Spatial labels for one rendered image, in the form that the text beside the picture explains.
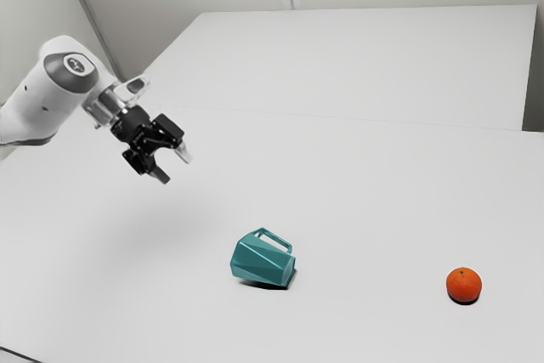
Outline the orange fruit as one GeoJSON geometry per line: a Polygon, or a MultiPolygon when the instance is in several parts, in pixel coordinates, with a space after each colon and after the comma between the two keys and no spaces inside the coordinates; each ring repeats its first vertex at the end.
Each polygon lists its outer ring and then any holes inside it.
{"type": "Polygon", "coordinates": [[[479,298],[483,283],[475,270],[459,267],[446,276],[445,286],[447,294],[458,303],[472,303],[479,298]]]}

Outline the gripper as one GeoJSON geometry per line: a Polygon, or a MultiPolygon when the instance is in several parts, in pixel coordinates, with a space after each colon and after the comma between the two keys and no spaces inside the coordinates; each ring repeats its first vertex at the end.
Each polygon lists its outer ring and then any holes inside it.
{"type": "Polygon", "coordinates": [[[165,114],[151,119],[139,105],[123,112],[110,129],[129,149],[122,157],[139,174],[147,174],[162,184],[170,177],[156,164],[155,153],[159,149],[172,150],[184,163],[193,160],[184,142],[184,131],[165,114]]]}

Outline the teal faceted mug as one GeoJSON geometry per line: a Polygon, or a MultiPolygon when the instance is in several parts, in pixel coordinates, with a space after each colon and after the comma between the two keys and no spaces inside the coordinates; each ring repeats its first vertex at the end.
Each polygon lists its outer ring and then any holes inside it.
{"type": "Polygon", "coordinates": [[[295,263],[289,242],[259,228],[238,240],[229,266],[236,278],[288,287],[295,273],[295,263]]]}

